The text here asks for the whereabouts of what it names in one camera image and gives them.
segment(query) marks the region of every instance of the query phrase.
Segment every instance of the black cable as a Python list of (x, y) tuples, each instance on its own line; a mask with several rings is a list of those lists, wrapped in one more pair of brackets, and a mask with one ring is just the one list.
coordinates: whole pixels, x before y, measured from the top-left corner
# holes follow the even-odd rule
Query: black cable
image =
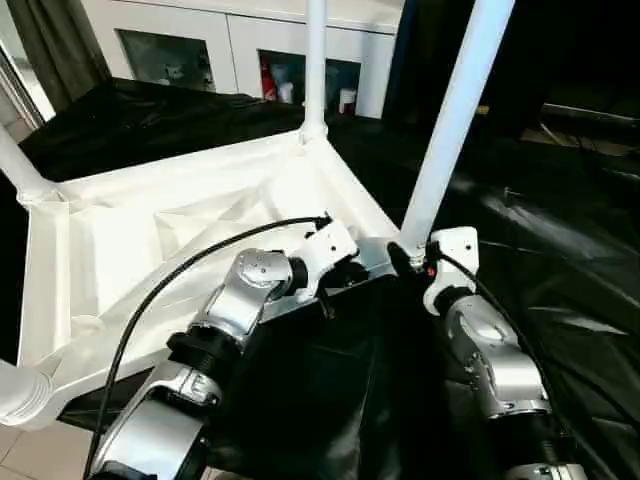
[(164, 290), (164, 288), (169, 285), (173, 280), (175, 280), (180, 274), (184, 273), (186, 270), (191, 268), (195, 263), (199, 262), (203, 258), (211, 255), (212, 253), (221, 250), (229, 245), (237, 243), (246, 238), (252, 237), (262, 232), (266, 232), (267, 230), (272, 230), (274, 228), (285, 227), (288, 225), (296, 225), (299, 223), (315, 223), (318, 229), (322, 228), (328, 223), (328, 218), (323, 217), (300, 217), (300, 218), (290, 218), (286, 220), (279, 220), (277, 222), (267, 223), (266, 225), (261, 225), (260, 227), (252, 228), (251, 230), (247, 230), (246, 232), (239, 233), (238, 235), (234, 235), (233, 237), (227, 238), (226, 240), (222, 240), (210, 247), (201, 250), (200, 252), (194, 254), (189, 257), (183, 263), (181, 263), (178, 267), (175, 268), (171, 273), (169, 273), (166, 277), (160, 280), (155, 287), (147, 294), (147, 296), (142, 300), (136, 311), (131, 315), (129, 322), (127, 323), (124, 331), (122, 332), (122, 336), (120, 337), (120, 342), (118, 343), (118, 347), (116, 348), (116, 352), (113, 356), (113, 360), (111, 361), (111, 367), (109, 368), (109, 374), (107, 375), (107, 380), (104, 385), (104, 393), (102, 395), (102, 399), (100, 401), (100, 408), (98, 409), (98, 418), (96, 420), (96, 426), (93, 431), (93, 435), (91, 437), (91, 444), (89, 446), (89, 453), (87, 454), (87, 463), (84, 466), (84, 473), (82, 478), (87, 480), (89, 475), (91, 474), (91, 465), (95, 459), (95, 455), (98, 451), (98, 446), (100, 444), (100, 436), (102, 435), (102, 428), (105, 420), (105, 413), (107, 411), (107, 407), (109, 405), (109, 401), (111, 400), (111, 390), (116, 381), (116, 375), (118, 373), (118, 368), (120, 367), (120, 363), (122, 362), (122, 357), (124, 355), (124, 350), (131, 338), (131, 334), (133, 333), (133, 329), (136, 324), (142, 317), (142, 314), (145, 312), (147, 307), (151, 304), (151, 302), (158, 296), (158, 294)]

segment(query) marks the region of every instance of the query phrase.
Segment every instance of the red object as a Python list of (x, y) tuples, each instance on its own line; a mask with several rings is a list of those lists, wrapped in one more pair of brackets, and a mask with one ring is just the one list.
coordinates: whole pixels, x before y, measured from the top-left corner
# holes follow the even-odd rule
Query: red object
[(260, 58), (260, 75), (262, 76), (262, 98), (275, 101), (278, 98), (276, 83), (273, 81), (269, 65), (264, 57)]

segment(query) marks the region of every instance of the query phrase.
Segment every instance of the black table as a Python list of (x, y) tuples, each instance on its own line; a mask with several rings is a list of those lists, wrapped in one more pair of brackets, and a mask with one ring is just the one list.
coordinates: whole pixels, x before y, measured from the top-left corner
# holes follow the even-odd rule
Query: black table
[[(104, 84), (22, 144), (52, 180), (297, 128), (298, 107), (129, 81)], [(427, 135), (328, 119), (345, 162), (401, 222)], [(20, 279), (26, 214), (8, 182), (5, 268)], [(468, 139), (437, 227), (473, 225), (481, 278), (544, 366), (589, 478), (640, 477), (640, 168), (550, 145)], [(499, 478), (465, 374), (411, 280), (383, 278), (270, 322), (217, 417), (211, 462), (254, 478)], [(398, 309), (399, 302), (403, 308)], [(5, 292), (15, 357), (20, 288)], [(120, 382), (115, 415), (144, 379)], [(61, 420), (91, 428), (100, 391)]]

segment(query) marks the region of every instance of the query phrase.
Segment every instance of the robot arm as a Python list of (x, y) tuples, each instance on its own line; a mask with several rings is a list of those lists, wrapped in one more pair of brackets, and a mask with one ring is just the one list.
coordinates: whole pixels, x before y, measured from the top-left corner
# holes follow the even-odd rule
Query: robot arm
[(185, 333), (156, 366), (100, 445), (92, 479), (192, 480), (206, 467), (207, 413), (223, 398), (264, 306), (293, 295), (305, 302), (321, 277), (357, 253), (348, 230), (332, 222), (290, 257), (247, 249)]
[[(441, 230), (432, 251), (445, 253), (471, 273), (478, 269), (478, 240), (470, 227)], [(427, 267), (433, 283), (427, 310), (445, 318), (454, 355), (470, 375), (471, 388), (488, 422), (498, 462), (507, 480), (586, 480), (571, 459), (538, 367), (518, 345), (504, 316), (474, 282), (442, 258)]]

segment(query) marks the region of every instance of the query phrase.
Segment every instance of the white vertical pole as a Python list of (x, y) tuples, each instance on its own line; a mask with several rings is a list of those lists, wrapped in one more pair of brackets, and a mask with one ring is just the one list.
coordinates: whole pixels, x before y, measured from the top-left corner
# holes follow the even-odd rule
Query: white vertical pole
[(427, 148), (399, 243), (415, 261), (427, 237), (469, 131), (515, 0), (476, 0)]
[(305, 67), (304, 123), (302, 141), (327, 134), (324, 123), (326, 0), (307, 0), (307, 58)]
[(18, 190), (20, 201), (28, 202), (55, 191), (55, 184), (38, 173), (3, 126), (0, 126), (0, 169)]

